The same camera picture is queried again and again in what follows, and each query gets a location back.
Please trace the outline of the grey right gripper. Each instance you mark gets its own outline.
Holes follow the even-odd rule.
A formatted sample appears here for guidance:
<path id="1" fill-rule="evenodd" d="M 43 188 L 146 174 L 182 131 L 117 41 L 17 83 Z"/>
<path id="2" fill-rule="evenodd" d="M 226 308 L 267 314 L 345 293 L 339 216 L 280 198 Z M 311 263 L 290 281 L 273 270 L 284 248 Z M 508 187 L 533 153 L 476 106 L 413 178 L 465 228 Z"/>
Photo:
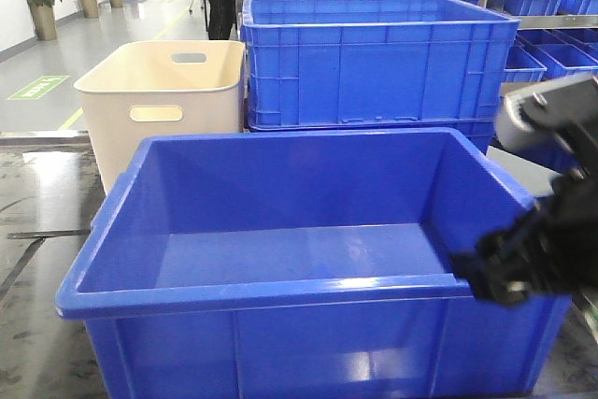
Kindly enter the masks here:
<path id="1" fill-rule="evenodd" d="M 597 173 L 597 77 L 529 84 L 504 95 L 494 119 L 499 146 L 558 173 Z"/>

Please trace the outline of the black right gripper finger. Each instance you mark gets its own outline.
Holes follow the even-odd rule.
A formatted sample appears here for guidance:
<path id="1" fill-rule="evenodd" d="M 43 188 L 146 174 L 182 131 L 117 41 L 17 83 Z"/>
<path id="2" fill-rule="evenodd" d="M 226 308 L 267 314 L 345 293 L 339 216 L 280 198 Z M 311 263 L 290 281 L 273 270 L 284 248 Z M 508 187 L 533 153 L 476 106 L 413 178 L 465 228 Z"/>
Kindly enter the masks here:
<path id="1" fill-rule="evenodd" d="M 509 228 L 449 256 L 477 300 L 514 306 L 533 295 L 597 286 L 597 206 L 544 197 Z"/>

